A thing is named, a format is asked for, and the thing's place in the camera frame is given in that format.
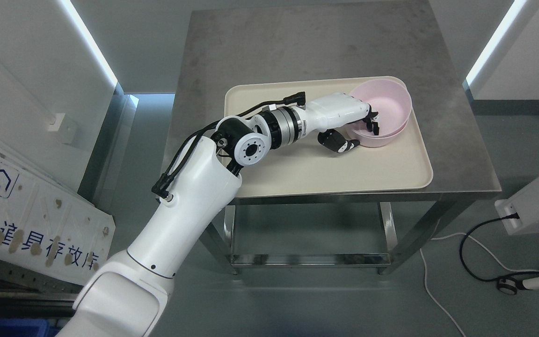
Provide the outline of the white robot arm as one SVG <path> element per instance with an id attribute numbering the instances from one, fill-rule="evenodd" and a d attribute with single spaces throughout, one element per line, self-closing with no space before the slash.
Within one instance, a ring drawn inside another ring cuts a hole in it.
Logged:
<path id="1" fill-rule="evenodd" d="M 242 185 L 240 171 L 276 142 L 302 132 L 304 92 L 261 102 L 197 130 L 152 186 L 159 206 L 135 241 L 114 254 L 73 303 L 60 337 L 147 337 L 174 290 L 174 278 L 212 219 Z"/>

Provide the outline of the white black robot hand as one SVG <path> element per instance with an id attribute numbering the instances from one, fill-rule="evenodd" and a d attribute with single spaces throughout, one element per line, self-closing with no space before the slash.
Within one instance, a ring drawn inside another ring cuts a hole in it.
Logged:
<path id="1" fill-rule="evenodd" d="M 347 140 L 335 129 L 376 115 L 370 104 L 345 93 L 333 93 L 308 102 L 303 113 L 301 135 L 318 131 L 317 141 L 339 154 L 359 147 L 361 142 Z"/>

